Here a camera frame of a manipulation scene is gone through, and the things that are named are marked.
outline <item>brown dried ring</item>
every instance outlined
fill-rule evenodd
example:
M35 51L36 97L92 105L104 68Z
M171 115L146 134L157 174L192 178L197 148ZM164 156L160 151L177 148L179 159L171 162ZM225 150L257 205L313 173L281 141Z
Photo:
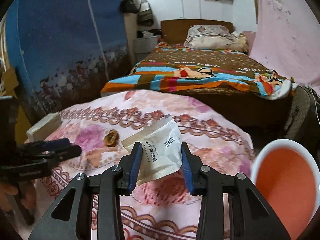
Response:
M119 133L116 130L111 130L104 138L106 146L114 147L118 144Z

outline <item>wooden headboard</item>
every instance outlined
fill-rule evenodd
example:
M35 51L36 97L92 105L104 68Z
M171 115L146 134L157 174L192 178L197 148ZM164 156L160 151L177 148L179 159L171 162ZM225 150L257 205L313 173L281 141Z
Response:
M177 19L161 21L161 31L165 42L169 44L184 43L188 30L193 25L223 25L231 32L234 31L233 24L215 20L201 19Z

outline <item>floral tablecloth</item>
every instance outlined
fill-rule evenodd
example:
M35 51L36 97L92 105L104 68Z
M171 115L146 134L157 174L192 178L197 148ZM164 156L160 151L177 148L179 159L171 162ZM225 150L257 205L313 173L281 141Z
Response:
M128 152L119 144L106 147L103 138L111 129L120 140L171 114L183 141L193 154L217 171L250 175L254 158L250 136L200 101L186 96L149 90L122 92L60 113L62 125L47 140L67 137L82 147L78 158L61 163L51 177L36 182L38 221L68 182L78 173L101 174L118 164ZM229 237L228 202L225 196L225 238ZM182 171L137 186L131 196L121 196L125 239L194 240L201 197L191 196ZM98 196L92 211L92 239L97 239ZM19 226L27 239L32 228Z

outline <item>human hand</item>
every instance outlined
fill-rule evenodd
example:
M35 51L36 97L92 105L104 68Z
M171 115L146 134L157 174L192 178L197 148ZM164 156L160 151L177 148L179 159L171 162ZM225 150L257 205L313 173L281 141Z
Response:
M22 191L25 193L25 197L21 199L22 205L27 209L35 208L36 206L36 189L34 186L34 181L28 181L25 184ZM18 189L15 186L12 186L6 182L0 182L0 208L8 212L12 209L6 194L17 195Z

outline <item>rock sugar packet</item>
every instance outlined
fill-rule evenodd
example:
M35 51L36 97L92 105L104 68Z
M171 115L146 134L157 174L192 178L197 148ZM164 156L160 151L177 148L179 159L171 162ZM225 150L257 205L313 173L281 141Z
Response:
M170 115L145 127L121 143L130 153L135 142L141 142L143 146L137 185L162 178L180 169L181 133Z

